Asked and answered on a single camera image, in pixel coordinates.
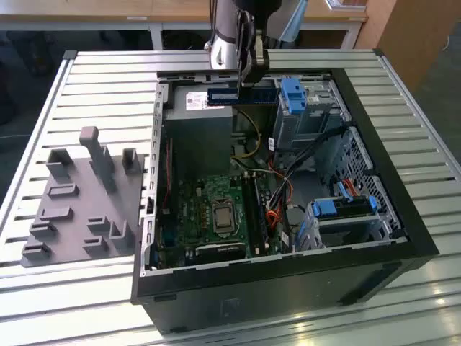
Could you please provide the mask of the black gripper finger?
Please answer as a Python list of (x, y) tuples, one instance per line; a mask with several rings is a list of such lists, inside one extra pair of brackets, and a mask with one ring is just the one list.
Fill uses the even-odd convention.
[(250, 49), (253, 42), (254, 23), (253, 17), (243, 10), (238, 10), (238, 101), (243, 101), (248, 89), (246, 75), (251, 65)]
[(254, 29), (253, 48), (251, 51), (251, 82), (258, 83), (264, 77), (268, 69), (267, 52), (264, 48), (264, 32)]

